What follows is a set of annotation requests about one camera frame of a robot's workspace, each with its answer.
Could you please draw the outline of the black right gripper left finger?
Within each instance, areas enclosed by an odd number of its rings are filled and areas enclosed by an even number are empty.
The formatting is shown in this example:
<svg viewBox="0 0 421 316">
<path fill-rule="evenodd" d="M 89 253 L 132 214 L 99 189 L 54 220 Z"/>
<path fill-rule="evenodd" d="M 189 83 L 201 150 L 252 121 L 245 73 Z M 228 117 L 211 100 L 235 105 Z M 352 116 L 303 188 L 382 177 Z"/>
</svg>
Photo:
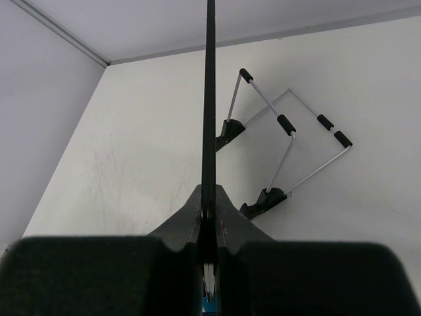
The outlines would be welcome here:
<svg viewBox="0 0 421 316">
<path fill-rule="evenodd" d="M 147 236 L 38 236 L 1 262 L 2 315 L 200 315 L 201 190 Z"/>
</svg>

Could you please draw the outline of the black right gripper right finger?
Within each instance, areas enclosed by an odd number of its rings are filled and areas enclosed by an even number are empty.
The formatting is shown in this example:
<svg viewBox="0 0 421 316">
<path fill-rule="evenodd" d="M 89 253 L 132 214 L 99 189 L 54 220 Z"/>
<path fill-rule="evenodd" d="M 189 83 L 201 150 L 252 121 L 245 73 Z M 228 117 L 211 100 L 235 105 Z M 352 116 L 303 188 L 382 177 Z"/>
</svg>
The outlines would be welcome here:
<svg viewBox="0 0 421 316">
<path fill-rule="evenodd" d="M 397 256 L 366 242 L 276 241 L 216 187 L 219 315 L 419 315 Z"/>
</svg>

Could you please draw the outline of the blue whiteboard eraser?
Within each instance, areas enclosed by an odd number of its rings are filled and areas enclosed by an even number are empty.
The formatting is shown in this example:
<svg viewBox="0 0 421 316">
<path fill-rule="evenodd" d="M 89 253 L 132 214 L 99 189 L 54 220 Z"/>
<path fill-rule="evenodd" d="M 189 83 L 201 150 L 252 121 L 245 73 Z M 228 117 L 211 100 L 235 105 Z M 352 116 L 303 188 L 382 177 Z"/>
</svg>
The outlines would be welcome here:
<svg viewBox="0 0 421 316">
<path fill-rule="evenodd" d="M 216 316 L 216 298 L 208 301 L 208 298 L 203 296 L 202 316 Z"/>
</svg>

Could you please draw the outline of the small white whiteboard black frame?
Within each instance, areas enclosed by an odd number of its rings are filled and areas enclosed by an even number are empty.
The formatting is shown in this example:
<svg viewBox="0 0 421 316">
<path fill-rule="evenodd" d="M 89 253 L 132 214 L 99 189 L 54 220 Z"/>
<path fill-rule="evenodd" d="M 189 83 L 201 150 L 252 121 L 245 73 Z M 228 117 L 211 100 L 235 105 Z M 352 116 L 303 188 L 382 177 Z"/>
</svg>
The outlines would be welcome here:
<svg viewBox="0 0 421 316">
<path fill-rule="evenodd" d="M 203 226 L 216 218 L 216 1 L 207 1 L 201 209 Z"/>
</svg>

